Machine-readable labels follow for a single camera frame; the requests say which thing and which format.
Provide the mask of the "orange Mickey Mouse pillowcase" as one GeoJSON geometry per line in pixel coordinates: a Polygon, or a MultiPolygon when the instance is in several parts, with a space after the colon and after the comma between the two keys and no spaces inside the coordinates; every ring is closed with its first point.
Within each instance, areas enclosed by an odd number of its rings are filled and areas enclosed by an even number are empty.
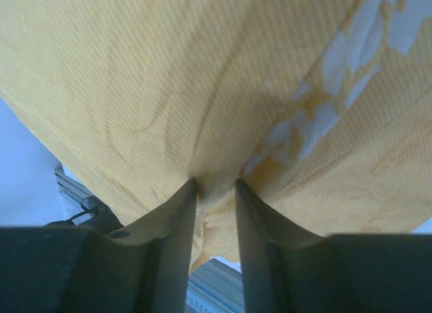
{"type": "Polygon", "coordinates": [[[319,235],[431,217],[431,0],[1,0],[1,96],[123,224],[195,178],[193,268],[237,178],[319,235]]]}

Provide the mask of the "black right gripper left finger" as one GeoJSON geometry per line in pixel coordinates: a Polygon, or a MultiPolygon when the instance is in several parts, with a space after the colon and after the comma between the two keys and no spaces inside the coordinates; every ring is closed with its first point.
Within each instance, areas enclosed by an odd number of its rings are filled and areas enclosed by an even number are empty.
{"type": "Polygon", "coordinates": [[[2,312],[183,312],[198,187],[103,235],[87,227],[1,230],[2,312]]]}

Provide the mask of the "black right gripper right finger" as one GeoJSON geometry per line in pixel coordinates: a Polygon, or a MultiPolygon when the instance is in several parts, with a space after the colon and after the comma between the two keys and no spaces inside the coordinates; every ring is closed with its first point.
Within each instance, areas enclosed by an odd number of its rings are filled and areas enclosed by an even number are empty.
{"type": "Polygon", "coordinates": [[[431,236],[316,235],[236,182],[247,312],[430,312],[431,236]]]}

